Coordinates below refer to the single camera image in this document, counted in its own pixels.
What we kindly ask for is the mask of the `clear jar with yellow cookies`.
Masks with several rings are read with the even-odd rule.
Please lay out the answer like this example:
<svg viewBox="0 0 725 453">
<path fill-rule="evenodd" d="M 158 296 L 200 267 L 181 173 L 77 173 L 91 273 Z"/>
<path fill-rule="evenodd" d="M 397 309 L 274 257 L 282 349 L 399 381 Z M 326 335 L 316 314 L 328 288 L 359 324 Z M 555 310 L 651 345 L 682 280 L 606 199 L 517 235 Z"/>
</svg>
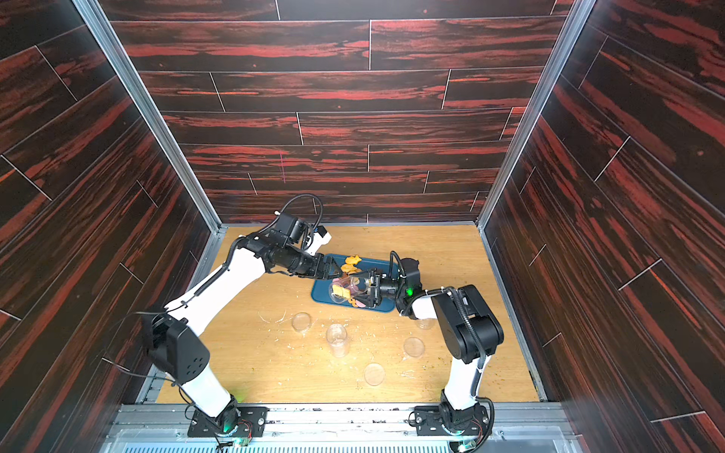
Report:
<svg viewBox="0 0 725 453">
<path fill-rule="evenodd" d="M 365 296 L 367 282 L 357 276 L 340 277 L 330 283 L 329 294 L 333 303 L 349 303 L 356 308 L 363 308 L 364 303 L 357 299 L 357 296 Z"/>
</svg>

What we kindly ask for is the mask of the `clear jar with mixed cookies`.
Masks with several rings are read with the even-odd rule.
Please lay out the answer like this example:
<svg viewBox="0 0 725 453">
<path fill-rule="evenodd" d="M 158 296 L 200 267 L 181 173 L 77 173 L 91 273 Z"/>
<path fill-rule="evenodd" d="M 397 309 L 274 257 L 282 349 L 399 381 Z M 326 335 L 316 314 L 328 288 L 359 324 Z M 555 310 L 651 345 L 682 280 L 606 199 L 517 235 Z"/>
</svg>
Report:
<svg viewBox="0 0 725 453">
<path fill-rule="evenodd" d="M 326 340 L 335 358 L 344 358 L 349 354 L 350 338 L 341 324 L 332 324 L 326 332 Z"/>
</svg>

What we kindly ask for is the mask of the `clear jar with pink cookie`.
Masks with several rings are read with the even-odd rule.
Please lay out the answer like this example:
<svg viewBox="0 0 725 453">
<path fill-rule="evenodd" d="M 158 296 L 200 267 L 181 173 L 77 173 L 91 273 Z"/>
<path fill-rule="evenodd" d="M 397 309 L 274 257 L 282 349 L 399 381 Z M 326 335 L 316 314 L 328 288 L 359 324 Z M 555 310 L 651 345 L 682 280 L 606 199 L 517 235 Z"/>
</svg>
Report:
<svg viewBox="0 0 725 453">
<path fill-rule="evenodd" d="M 437 326 L 437 320 L 435 318 L 416 319 L 415 324 L 421 330 L 431 330 L 432 328 Z"/>
</svg>

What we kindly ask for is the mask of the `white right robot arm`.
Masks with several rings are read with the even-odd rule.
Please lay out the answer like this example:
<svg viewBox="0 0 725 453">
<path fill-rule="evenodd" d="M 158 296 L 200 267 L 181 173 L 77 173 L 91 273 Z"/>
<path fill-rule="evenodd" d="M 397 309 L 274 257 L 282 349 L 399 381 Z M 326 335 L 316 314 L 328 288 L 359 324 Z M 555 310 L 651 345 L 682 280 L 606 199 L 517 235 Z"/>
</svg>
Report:
<svg viewBox="0 0 725 453">
<path fill-rule="evenodd" d="M 390 299 L 402 316 L 437 322 L 452 356 L 440 411 L 455 422 L 470 419 L 480 401 L 485 367 L 504 341 L 503 328 L 480 291 L 473 285 L 426 290 L 419 262 L 395 253 L 386 271 L 373 268 L 351 277 L 358 280 L 352 297 L 356 306 L 373 309 Z"/>
</svg>

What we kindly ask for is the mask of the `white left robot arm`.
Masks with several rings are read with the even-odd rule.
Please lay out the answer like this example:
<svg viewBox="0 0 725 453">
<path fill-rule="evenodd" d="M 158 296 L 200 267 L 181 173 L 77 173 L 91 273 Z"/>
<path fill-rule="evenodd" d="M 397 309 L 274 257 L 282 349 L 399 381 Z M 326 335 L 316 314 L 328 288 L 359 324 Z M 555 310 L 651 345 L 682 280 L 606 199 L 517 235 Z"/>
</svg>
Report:
<svg viewBox="0 0 725 453">
<path fill-rule="evenodd" d="M 330 232 L 287 213 L 259 231 L 236 238 L 226 260 L 160 313 L 143 316 L 143 347 L 148 358 L 185 392 L 196 409 L 222 434 L 235 430 L 236 398 L 211 370 L 211 353 L 200 336 L 222 309 L 248 285 L 277 267 L 291 277 L 330 280 L 342 275 L 334 258 L 319 252 Z"/>
</svg>

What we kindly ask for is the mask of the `teal plastic tray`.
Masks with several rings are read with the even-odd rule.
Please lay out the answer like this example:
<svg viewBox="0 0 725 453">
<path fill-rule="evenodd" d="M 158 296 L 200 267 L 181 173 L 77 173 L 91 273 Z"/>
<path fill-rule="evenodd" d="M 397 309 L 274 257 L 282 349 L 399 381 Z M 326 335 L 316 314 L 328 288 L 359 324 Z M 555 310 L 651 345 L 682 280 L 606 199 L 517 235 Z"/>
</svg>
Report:
<svg viewBox="0 0 725 453">
<path fill-rule="evenodd" d="M 362 271 L 370 269 L 379 269 L 381 271 L 387 271 L 389 267 L 389 260 L 374 260 L 370 258 L 362 258 L 362 260 L 356 265 L 357 268 Z M 321 304 L 328 304 L 338 307 L 351 308 L 351 305 L 345 299 L 335 299 L 330 292 L 331 280 L 317 280 L 313 283 L 313 289 L 311 292 L 311 298 L 313 301 Z M 390 313 L 395 309 L 395 302 L 389 296 L 383 298 L 383 302 L 378 307 L 372 309 L 372 311 L 379 311 L 380 313 Z"/>
</svg>

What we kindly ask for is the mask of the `orange leaf cookie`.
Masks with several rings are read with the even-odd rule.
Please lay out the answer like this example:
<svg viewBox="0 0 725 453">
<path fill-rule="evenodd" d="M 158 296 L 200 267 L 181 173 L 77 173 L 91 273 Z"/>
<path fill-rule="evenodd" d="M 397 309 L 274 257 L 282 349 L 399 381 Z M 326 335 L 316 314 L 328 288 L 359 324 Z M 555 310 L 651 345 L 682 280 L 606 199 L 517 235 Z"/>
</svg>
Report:
<svg viewBox="0 0 725 453">
<path fill-rule="evenodd" d="M 357 268 L 355 265 L 348 264 L 348 263 L 343 264 L 341 266 L 341 269 L 342 269 L 343 273 L 346 275 L 357 274 L 357 273 L 360 273 L 360 271 L 361 271 L 361 269 Z"/>
</svg>

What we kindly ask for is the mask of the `yellow block cookie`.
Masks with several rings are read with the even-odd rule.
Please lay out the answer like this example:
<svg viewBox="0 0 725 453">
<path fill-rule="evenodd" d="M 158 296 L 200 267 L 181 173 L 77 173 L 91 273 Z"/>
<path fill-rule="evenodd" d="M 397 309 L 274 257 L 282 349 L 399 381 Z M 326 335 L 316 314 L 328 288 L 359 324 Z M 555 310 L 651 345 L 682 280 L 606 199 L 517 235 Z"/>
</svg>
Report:
<svg viewBox="0 0 725 453">
<path fill-rule="evenodd" d="M 332 286 L 330 286 L 330 290 L 332 291 L 330 294 L 335 300 L 348 300 L 350 298 L 349 288 L 345 286 L 332 284 Z"/>
</svg>

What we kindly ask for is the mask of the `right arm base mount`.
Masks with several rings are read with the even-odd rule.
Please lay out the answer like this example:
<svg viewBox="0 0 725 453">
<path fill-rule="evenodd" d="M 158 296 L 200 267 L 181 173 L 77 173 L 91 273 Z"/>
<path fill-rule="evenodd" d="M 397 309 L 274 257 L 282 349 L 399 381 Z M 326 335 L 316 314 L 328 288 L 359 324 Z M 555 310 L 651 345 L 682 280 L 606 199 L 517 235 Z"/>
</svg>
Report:
<svg viewBox="0 0 725 453">
<path fill-rule="evenodd" d="M 416 406 L 409 413 L 407 423 L 418 436 L 438 433 L 450 436 L 473 435 L 473 440 L 449 442 L 451 452 L 478 452 L 493 433 L 496 412 L 490 398 L 477 396 L 472 407 L 455 410 L 442 396 L 438 406 Z"/>
</svg>

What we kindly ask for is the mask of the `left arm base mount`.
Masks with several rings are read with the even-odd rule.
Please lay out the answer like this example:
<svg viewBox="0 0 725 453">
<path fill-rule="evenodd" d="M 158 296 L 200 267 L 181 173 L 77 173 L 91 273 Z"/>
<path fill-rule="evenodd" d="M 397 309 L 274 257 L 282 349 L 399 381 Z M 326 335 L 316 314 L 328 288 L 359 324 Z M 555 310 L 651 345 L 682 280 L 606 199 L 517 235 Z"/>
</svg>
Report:
<svg viewBox="0 0 725 453">
<path fill-rule="evenodd" d="M 268 413 L 268 407 L 244 405 L 232 396 L 217 416 L 207 415 L 195 407 L 187 435 L 215 440 L 222 447 L 246 447 L 253 439 L 264 435 Z"/>
</svg>

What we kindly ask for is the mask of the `aluminium frame post left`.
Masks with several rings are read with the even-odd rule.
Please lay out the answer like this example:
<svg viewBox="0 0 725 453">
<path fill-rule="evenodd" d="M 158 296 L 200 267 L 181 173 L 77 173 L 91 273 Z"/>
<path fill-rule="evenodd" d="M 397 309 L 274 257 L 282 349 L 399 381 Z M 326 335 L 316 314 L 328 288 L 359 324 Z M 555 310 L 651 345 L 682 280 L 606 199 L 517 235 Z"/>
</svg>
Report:
<svg viewBox="0 0 725 453">
<path fill-rule="evenodd" d="M 190 194 L 201 217 L 211 232 L 211 242 L 221 243 L 225 231 L 222 221 L 211 205 L 207 194 L 186 160 L 168 124 L 164 121 L 142 78 L 134 67 L 124 45 L 116 34 L 101 5 L 92 0 L 74 0 L 73 5 L 89 28 L 113 71 L 124 86 L 141 117 L 155 137 L 162 152 L 177 173 L 182 185 Z"/>
</svg>

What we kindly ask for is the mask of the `aluminium frame post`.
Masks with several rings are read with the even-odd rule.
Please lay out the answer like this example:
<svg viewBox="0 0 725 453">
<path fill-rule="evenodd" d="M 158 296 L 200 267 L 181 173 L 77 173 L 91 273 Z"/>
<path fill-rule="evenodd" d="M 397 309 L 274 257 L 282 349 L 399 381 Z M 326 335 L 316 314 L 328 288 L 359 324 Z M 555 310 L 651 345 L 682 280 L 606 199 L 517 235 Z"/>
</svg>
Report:
<svg viewBox="0 0 725 453">
<path fill-rule="evenodd" d="M 552 49 L 539 82 L 534 89 L 532 98 L 524 111 L 502 167 L 484 204 L 483 211 L 478 218 L 477 226 L 483 239 L 486 237 L 485 227 L 493 215 L 494 209 L 509 179 L 513 175 L 515 166 L 524 151 L 524 147 L 551 96 L 555 83 L 568 62 L 569 56 L 577 43 L 577 39 L 579 39 L 585 28 L 586 21 L 594 5 L 596 5 L 596 0 L 575 1 L 568 17 L 566 17 L 561 33 Z"/>
<path fill-rule="evenodd" d="M 207 194 L 186 160 L 168 124 L 164 121 L 142 78 L 134 67 L 124 45 L 116 34 L 101 5 L 92 0 L 74 0 L 73 5 L 89 28 L 113 71 L 124 86 L 141 117 L 155 137 L 162 152 L 177 173 L 182 185 L 190 194 L 201 217 L 211 232 L 211 242 L 221 243 L 225 231 L 222 221 L 211 205 Z"/>
</svg>

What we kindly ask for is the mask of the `aluminium frame post right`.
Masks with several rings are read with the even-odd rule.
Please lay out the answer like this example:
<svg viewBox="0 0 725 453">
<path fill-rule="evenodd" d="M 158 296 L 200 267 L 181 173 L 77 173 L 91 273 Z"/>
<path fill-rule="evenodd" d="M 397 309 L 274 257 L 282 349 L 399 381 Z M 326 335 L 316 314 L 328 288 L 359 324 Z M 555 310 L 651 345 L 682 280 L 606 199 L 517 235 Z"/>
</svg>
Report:
<svg viewBox="0 0 725 453">
<path fill-rule="evenodd" d="M 551 96 L 555 83 L 568 62 L 569 56 L 577 43 L 577 39 L 579 39 L 585 28 L 586 21 L 594 5 L 596 5 L 596 0 L 575 1 L 568 17 L 566 17 L 561 33 L 552 49 L 539 82 L 534 89 L 532 98 L 524 111 L 502 167 L 484 204 L 483 211 L 478 218 L 477 226 L 483 239 L 486 237 L 485 227 L 493 215 L 494 209 L 509 179 L 513 175 L 515 166 L 524 151 L 524 147 Z"/>
</svg>

